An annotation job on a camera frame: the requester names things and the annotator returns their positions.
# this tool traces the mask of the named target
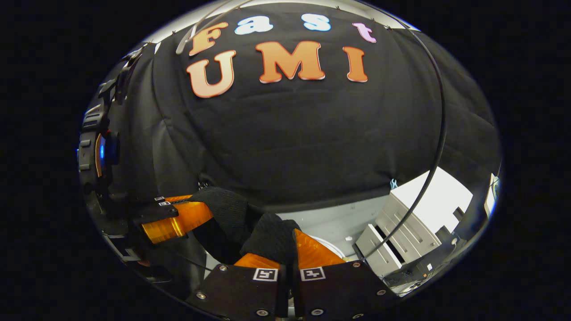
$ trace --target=black glove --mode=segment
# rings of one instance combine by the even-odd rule
[[[205,203],[214,217],[192,231],[198,242],[220,263],[236,263],[262,212],[241,195],[219,187],[204,188],[188,201]]]
[[[301,230],[294,220],[282,220],[276,214],[265,213],[256,224],[240,254],[263,256],[281,264],[292,263],[297,258],[294,229]]]

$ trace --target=white surface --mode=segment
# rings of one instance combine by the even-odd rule
[[[388,235],[395,229],[406,211],[407,208],[391,195],[375,222],[381,231]],[[391,237],[391,243],[407,263],[429,253],[441,244],[436,235],[430,232],[414,214]]]
[[[322,238],[318,238],[318,237],[313,236],[313,235],[309,235],[309,237],[311,237],[312,239],[321,243],[323,246],[325,246],[331,252],[335,253],[339,258],[343,259],[345,257],[345,254],[343,254],[343,252],[341,252],[341,250],[339,248],[337,248],[335,245],[331,244],[330,242],[327,242],[326,240],[324,240]]]
[[[372,224],[368,224],[361,237],[357,240],[357,246],[363,255],[367,255],[382,241],[383,239],[375,230],[375,227]],[[367,258],[367,262],[371,270],[378,276],[384,276],[402,267],[402,264],[386,243],[372,253]]]
[[[428,172],[391,190],[375,220],[385,235],[390,234],[407,213],[427,177]],[[426,255],[441,245],[436,232],[442,226],[452,232],[459,223],[454,210],[459,207],[466,212],[471,200],[472,193],[438,167],[421,201],[391,237],[391,243],[407,263]]]
[[[427,177],[428,172],[391,190],[391,195],[409,209]],[[472,193],[453,176],[438,167],[414,214],[433,233],[442,226],[452,232],[459,223],[454,211],[459,207],[466,212],[471,200]]]
[[[354,253],[352,245],[367,224],[373,223],[388,195],[355,203],[290,213],[278,213],[281,219],[293,219],[307,234],[326,240],[345,255]]]
[[[490,186],[488,188],[488,195],[486,196],[486,202],[484,203],[484,210],[486,211],[486,214],[488,215],[488,218],[490,217],[490,215],[492,214],[493,210],[494,210],[494,206],[496,205],[496,201],[494,200],[494,194],[492,192],[492,183],[499,178],[496,178],[494,176],[494,174],[490,174]]]
[[[172,35],[173,31],[179,31],[184,29],[194,23],[197,23],[205,14],[212,11],[214,8],[219,6],[223,1],[215,1],[211,2],[207,5],[204,5],[194,11],[181,15],[179,18],[174,19],[165,27],[160,28],[156,32],[150,34],[147,38],[143,40],[143,42],[159,42],[163,39],[167,38],[168,36]],[[234,0],[229,1],[229,3],[225,4],[218,10],[214,11],[210,17],[215,15],[219,15],[221,13],[226,12],[228,9],[238,5],[239,3],[244,2],[244,0]],[[335,8],[336,6],[340,7],[343,11],[347,11],[356,15],[360,15],[362,17],[368,19],[375,19],[375,22],[381,23],[385,26],[389,26],[393,29],[402,29],[402,25],[398,23],[398,21],[392,19],[391,17],[367,6],[362,3],[356,1],[347,1],[347,0],[290,0],[290,1],[280,1],[280,0],[254,0],[252,2],[246,3],[242,7],[250,7],[250,6],[257,6],[263,5],[266,3],[308,3],[310,5],[321,5],[326,7]],[[412,30],[419,31],[417,28],[412,26],[410,23],[401,19],[401,21],[408,25]],[[300,27],[303,27],[303,21],[300,19]]]

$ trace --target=wire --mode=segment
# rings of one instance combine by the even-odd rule
[[[233,7],[232,9],[226,11],[225,13],[219,15],[218,17],[210,20],[206,25],[204,25],[204,27],[200,28],[200,30],[198,30],[196,33],[194,33],[194,31],[196,30],[196,26],[199,25],[200,23],[202,23],[209,15],[211,15],[214,11],[220,9],[222,6],[227,5],[228,3],[232,2],[232,0],[228,0],[225,3],[222,3],[220,6],[216,7],[213,11],[210,11],[209,13],[207,13],[206,15],[204,15],[202,17],[202,19],[200,19],[197,23],[194,24],[194,26],[192,27],[192,29],[189,29],[189,31],[186,32],[186,34],[184,35],[184,37],[180,40],[178,46],[176,47],[176,54],[180,55],[183,50],[184,50],[184,46],[187,42],[190,42],[191,40],[194,39],[194,37],[199,34],[202,30],[212,26],[214,24],[214,22],[218,21],[219,19],[223,18],[225,15],[227,15],[228,13],[236,10],[237,8],[245,5],[246,3],[250,2],[252,0],[247,0],[244,1],[242,3],[240,3],[239,5]]]
[[[176,200],[174,202],[170,202],[171,204],[180,204],[180,203],[187,203],[190,202],[190,198],[185,198],[185,199],[180,199],[180,200]]]
[[[494,181],[492,182],[492,184],[490,184],[490,186],[488,186],[488,192],[490,192],[489,189],[492,188],[492,186],[494,186],[494,184],[496,184],[496,183],[500,180],[499,177],[495,177],[495,178],[497,178],[497,179],[494,180]],[[496,195],[495,191],[492,190],[491,192],[492,192],[492,196],[494,197],[494,202],[497,201],[497,199],[496,199],[496,198],[497,198],[497,195]]]
[[[498,177],[500,176],[501,163],[502,163],[503,160],[504,160],[503,158],[500,159],[500,167],[498,168],[498,174],[496,175],[496,176],[498,176]]]
[[[419,288],[419,287],[415,287],[415,288],[413,288],[413,289],[411,289],[411,290],[404,291],[404,292],[401,292],[401,293],[397,293],[396,295],[406,294],[406,293],[409,293],[409,292],[412,292],[412,291],[416,290],[417,288]]]
[[[396,227],[369,254],[365,255],[364,259],[367,259],[369,256],[371,256],[371,254],[373,254],[381,246],[383,246],[383,244],[386,243],[403,226],[404,222],[412,215],[413,210],[416,208],[416,206],[418,205],[418,203],[422,199],[424,193],[428,189],[428,185],[430,184],[432,177],[434,176],[436,169],[438,168],[438,164],[440,163],[440,158],[442,157],[442,151],[444,150],[444,142],[446,141],[446,113],[445,113],[446,102],[444,99],[444,88],[443,88],[443,84],[442,84],[442,75],[440,73],[440,69],[438,68],[438,64],[436,63],[436,60],[432,56],[430,50],[428,50],[428,48],[424,45],[422,40],[420,40],[420,38],[417,37],[416,34],[414,34],[410,30],[410,27],[408,27],[407,25],[402,23],[401,20],[395,18],[390,13],[388,13],[382,9],[379,9],[379,8],[377,8],[377,9],[379,11],[381,11],[382,13],[388,15],[389,17],[397,20],[411,35],[413,35],[413,37],[416,38],[416,40],[420,43],[420,45],[424,48],[424,50],[428,54],[428,58],[430,58],[431,63],[432,63],[432,67],[434,68],[434,70],[436,72],[436,79],[438,80],[438,86],[440,89],[440,101],[441,101],[442,112],[441,112],[441,120],[440,120],[440,135],[439,135],[439,139],[438,139],[438,146],[436,147],[436,153],[435,153],[434,160],[432,162],[432,168],[428,172],[428,177],[427,177],[426,181],[424,182],[424,185],[420,189],[420,193],[416,197],[415,201],[412,203],[411,207],[408,209],[407,213],[403,216],[403,218],[396,225]]]
[[[182,254],[180,254],[180,253],[178,253],[178,252],[176,252],[176,251],[174,251],[174,250],[172,250],[172,249],[170,249],[170,248],[168,248],[168,247],[165,247],[165,248],[167,249],[167,251],[169,251],[169,252],[171,252],[171,253],[173,253],[173,254],[175,254],[175,255],[178,255],[179,257],[183,258],[184,260],[186,260],[187,262],[189,262],[189,263],[191,263],[191,264],[194,264],[194,265],[196,265],[196,266],[198,266],[198,267],[201,267],[201,268],[203,268],[203,269],[205,269],[205,270],[207,270],[207,271],[212,271],[212,269],[207,268],[206,266],[203,266],[202,264],[198,264],[197,262],[194,262],[193,260],[187,258],[186,256],[184,256],[184,255],[182,255]]]

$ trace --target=black fabric cover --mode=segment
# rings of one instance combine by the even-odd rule
[[[214,219],[208,220],[187,233],[187,235],[191,234],[220,263],[234,264],[242,257],[240,255],[242,243],[231,241]]]
[[[252,253],[281,264],[290,264],[297,258],[297,246],[292,236],[295,228],[301,230],[294,220],[282,220],[276,214],[266,213],[258,221],[240,254]]]
[[[306,29],[300,19],[305,13],[325,15],[331,30]],[[274,28],[234,33],[240,20],[254,15],[267,16]],[[391,179],[402,184],[429,170],[439,135],[440,96],[429,58],[407,31],[300,3],[245,7],[221,21],[229,26],[215,46],[196,56],[188,56],[190,43],[175,54],[191,26],[162,40],[156,53],[153,46],[143,54],[128,100],[110,114],[111,130],[122,137],[118,189],[139,199],[184,195],[195,192],[198,176],[206,174],[214,185],[264,211],[281,212],[386,195]],[[355,22],[372,29],[377,42],[362,39]],[[458,61],[430,37],[415,33],[443,74],[448,135],[440,167],[470,190],[478,189],[500,163],[490,108]],[[291,53],[304,40],[321,44],[323,80],[296,75],[260,83],[258,43],[278,41]],[[343,46],[365,52],[368,82],[347,79]],[[214,56],[227,50],[236,50],[234,84],[220,96],[198,98],[186,68],[208,59],[207,79],[217,83]]]
[[[246,224],[248,201],[243,196],[219,187],[207,187],[193,194],[189,202],[205,203],[231,242],[244,244],[250,237]]]

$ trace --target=black cable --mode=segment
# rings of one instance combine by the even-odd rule
[[[170,202],[170,203],[171,203],[171,204],[180,204],[180,203],[186,203],[186,202],[190,202],[190,198],[175,200],[175,201]]]
[[[495,178],[497,178],[497,179],[494,180],[494,181],[492,182],[492,184],[490,184],[490,186],[488,186],[488,192],[492,192],[492,196],[494,197],[494,202],[497,201],[497,199],[496,199],[496,196],[497,196],[497,195],[496,195],[496,193],[495,193],[493,190],[490,191],[489,189],[492,188],[492,186],[494,186],[494,184],[496,184],[496,183],[500,180],[499,177],[495,177]]]
[[[201,268],[203,268],[203,269],[205,269],[205,270],[207,270],[207,271],[212,271],[210,268],[207,268],[206,266],[203,266],[203,265],[201,265],[201,264],[198,264],[197,262],[194,262],[193,260],[187,258],[186,256],[184,256],[184,255],[182,255],[182,254],[180,254],[180,253],[178,253],[178,252],[176,252],[176,251],[174,251],[174,250],[172,250],[172,249],[170,249],[170,248],[168,248],[168,247],[165,247],[165,249],[167,249],[167,251],[169,251],[169,252],[171,252],[171,253],[173,253],[173,254],[175,254],[175,255],[178,255],[179,257],[183,258],[184,260],[186,260],[187,262],[189,262],[189,263],[191,263],[191,264],[194,264],[194,265],[196,265],[196,266],[198,266],[198,267],[201,267]]]
[[[422,199],[424,193],[428,189],[428,185],[430,184],[432,177],[434,176],[434,173],[436,172],[438,164],[440,163],[440,158],[442,157],[442,151],[444,150],[444,142],[446,141],[446,114],[445,114],[446,103],[444,100],[444,88],[443,88],[443,84],[442,84],[442,75],[440,73],[440,69],[438,68],[438,65],[436,64],[436,60],[432,56],[430,50],[428,50],[428,48],[424,45],[422,40],[420,40],[420,38],[418,38],[412,31],[410,31],[410,28],[407,25],[402,23],[399,19],[395,18],[390,13],[388,13],[382,9],[379,9],[379,8],[377,8],[377,9],[379,11],[381,11],[382,13],[388,15],[389,17],[393,18],[394,20],[397,20],[410,34],[413,35],[413,37],[416,38],[416,40],[420,43],[420,45],[424,48],[424,50],[428,54],[428,57],[430,58],[431,63],[432,63],[432,67],[434,67],[434,70],[436,72],[436,78],[438,80],[438,86],[440,89],[440,100],[441,100],[442,112],[441,112],[441,120],[440,120],[440,136],[438,139],[438,146],[436,147],[436,153],[435,153],[434,160],[432,162],[432,168],[428,172],[428,177],[427,177],[426,181],[424,182],[424,185],[420,189],[420,193],[416,197],[415,201],[412,203],[411,207],[408,209],[407,213],[403,216],[403,218],[396,225],[396,227],[387,235],[387,237],[385,237],[383,239],[383,241],[381,243],[379,243],[379,245],[377,245],[369,254],[365,255],[364,259],[367,259],[371,254],[373,254],[381,246],[383,246],[383,244],[386,243],[403,226],[404,222],[412,215],[412,211],[415,209],[415,207],[418,205],[418,203]]]
[[[500,170],[501,170],[501,162],[502,162],[503,160],[504,160],[503,158],[502,158],[502,159],[500,159],[500,167],[498,168],[498,174],[496,175],[497,177],[499,177],[499,176],[500,176]]]

